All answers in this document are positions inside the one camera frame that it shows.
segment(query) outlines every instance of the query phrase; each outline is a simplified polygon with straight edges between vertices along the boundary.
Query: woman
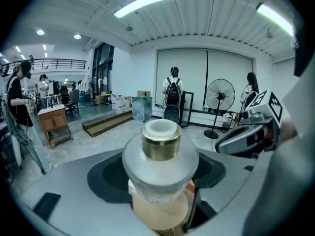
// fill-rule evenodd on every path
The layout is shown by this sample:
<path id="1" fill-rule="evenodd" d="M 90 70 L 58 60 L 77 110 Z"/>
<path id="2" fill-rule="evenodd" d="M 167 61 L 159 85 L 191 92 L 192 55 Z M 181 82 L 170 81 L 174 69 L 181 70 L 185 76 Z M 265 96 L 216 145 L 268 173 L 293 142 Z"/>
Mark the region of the woman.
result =
<path id="1" fill-rule="evenodd" d="M 183 95 L 183 91 L 184 91 L 184 87 L 183 87 L 183 81 L 181 79 L 178 78 L 178 68 L 173 66 L 171 68 L 171 76 L 167 77 L 164 81 L 163 81 L 163 85 L 162 85 L 162 93 L 166 94 L 166 90 L 168 88 L 168 86 L 170 86 L 173 82 L 177 84 L 178 88 L 181 91 L 181 95 Z"/>
<path id="2" fill-rule="evenodd" d="M 44 174 L 50 171 L 53 166 L 45 154 L 44 147 L 37 135 L 26 107 L 26 104 L 34 105 L 34 101 L 32 99 L 23 98 L 20 83 L 25 77 L 28 79 L 31 78 L 30 70 L 30 62 L 24 61 L 12 74 L 6 86 L 7 105 L 14 118 L 13 134 L 18 141 L 25 146 L 26 150 L 30 153 Z"/>
<path id="3" fill-rule="evenodd" d="M 241 112 L 247 108 L 255 96 L 259 94 L 258 82 L 254 73 L 251 72 L 247 74 L 247 82 L 248 85 L 244 88 L 241 96 Z"/>
<path id="4" fill-rule="evenodd" d="M 47 99 L 44 99 L 46 97 L 46 92 L 49 88 L 49 86 L 45 83 L 45 80 L 48 79 L 46 74 L 42 74 L 39 77 L 39 82 L 37 84 L 37 91 L 39 92 L 40 95 L 40 107 L 42 109 L 47 108 Z"/>

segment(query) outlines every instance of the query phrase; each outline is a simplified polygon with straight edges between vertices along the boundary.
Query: wooden desk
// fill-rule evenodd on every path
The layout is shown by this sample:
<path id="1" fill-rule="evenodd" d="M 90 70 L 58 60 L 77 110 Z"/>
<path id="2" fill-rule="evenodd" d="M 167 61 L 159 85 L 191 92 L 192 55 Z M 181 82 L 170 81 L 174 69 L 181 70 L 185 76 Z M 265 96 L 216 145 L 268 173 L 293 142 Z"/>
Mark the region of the wooden desk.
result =
<path id="1" fill-rule="evenodd" d="M 54 106 L 53 108 L 46 108 L 40 110 L 38 113 L 38 117 L 51 148 L 54 148 L 57 144 L 69 138 L 73 139 L 68 127 L 67 119 L 65 117 L 63 104 Z M 55 138 L 50 137 L 49 134 L 50 131 L 62 127 L 66 128 L 65 134 Z"/>

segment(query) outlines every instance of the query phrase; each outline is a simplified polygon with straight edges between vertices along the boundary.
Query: balcony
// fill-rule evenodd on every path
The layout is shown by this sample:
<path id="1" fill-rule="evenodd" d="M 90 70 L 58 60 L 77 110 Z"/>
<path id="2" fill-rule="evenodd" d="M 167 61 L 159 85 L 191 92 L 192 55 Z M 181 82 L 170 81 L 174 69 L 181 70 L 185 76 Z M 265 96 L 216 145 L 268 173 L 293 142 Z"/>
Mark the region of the balcony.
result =
<path id="1" fill-rule="evenodd" d="M 21 64 L 21 61 L 16 61 L 1 66 L 1 76 L 6 77 L 11 75 L 14 68 Z M 85 60 L 77 59 L 33 59 L 32 71 L 40 71 L 49 69 L 49 71 L 57 69 L 85 69 Z"/>

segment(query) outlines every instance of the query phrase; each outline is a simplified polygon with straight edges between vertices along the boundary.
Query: white shirt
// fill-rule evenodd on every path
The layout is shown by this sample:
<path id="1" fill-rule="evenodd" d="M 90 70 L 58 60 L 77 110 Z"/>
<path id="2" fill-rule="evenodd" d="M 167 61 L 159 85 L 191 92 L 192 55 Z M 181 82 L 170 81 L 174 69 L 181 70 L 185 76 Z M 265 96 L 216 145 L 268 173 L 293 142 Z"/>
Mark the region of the white shirt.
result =
<path id="1" fill-rule="evenodd" d="M 38 82 L 37 91 L 39 92 L 41 99 L 46 97 L 46 91 L 48 88 L 49 88 L 48 86 L 45 86 L 45 82 L 43 81 Z"/>
<path id="2" fill-rule="evenodd" d="M 169 77 L 169 80 L 171 81 L 171 83 L 176 83 L 177 82 L 177 79 L 178 79 L 178 77 L 175 77 L 175 78 L 173 78 L 172 76 L 170 76 Z M 167 86 L 169 85 L 169 82 L 168 82 L 168 80 L 167 80 L 167 78 L 163 81 L 163 87 L 165 87 L 165 88 L 167 88 Z M 179 89 L 180 90 L 183 90 L 184 91 L 184 87 L 183 87 L 183 82 L 182 82 L 182 80 L 180 80 L 179 82 L 178 82 L 178 86 L 179 86 Z"/>

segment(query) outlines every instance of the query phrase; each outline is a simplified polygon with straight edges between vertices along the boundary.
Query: ceiling light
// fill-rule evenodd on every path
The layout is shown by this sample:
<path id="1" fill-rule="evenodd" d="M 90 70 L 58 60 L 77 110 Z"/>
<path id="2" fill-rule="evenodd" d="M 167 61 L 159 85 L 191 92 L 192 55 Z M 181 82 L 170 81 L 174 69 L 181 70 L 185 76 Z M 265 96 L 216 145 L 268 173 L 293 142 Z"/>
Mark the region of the ceiling light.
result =
<path id="1" fill-rule="evenodd" d="M 122 18 L 123 16 L 141 8 L 144 7 L 148 4 L 151 3 L 155 3 L 155 2 L 159 2 L 159 1 L 163 1 L 163 0 L 137 0 L 134 1 L 128 5 L 126 5 L 124 8 L 121 8 L 119 11 L 114 13 L 114 16 L 117 18 Z"/>
<path id="2" fill-rule="evenodd" d="M 44 35 L 45 32 L 44 32 L 42 29 L 39 29 L 39 30 L 37 31 L 37 34 L 38 34 L 38 35 Z"/>
<path id="3" fill-rule="evenodd" d="M 284 29 L 291 37 L 293 37 L 293 26 L 282 16 L 280 16 L 277 12 L 272 10 L 271 8 L 260 3 L 257 6 L 257 12 L 269 18 L 277 25 L 279 25 L 282 29 Z"/>

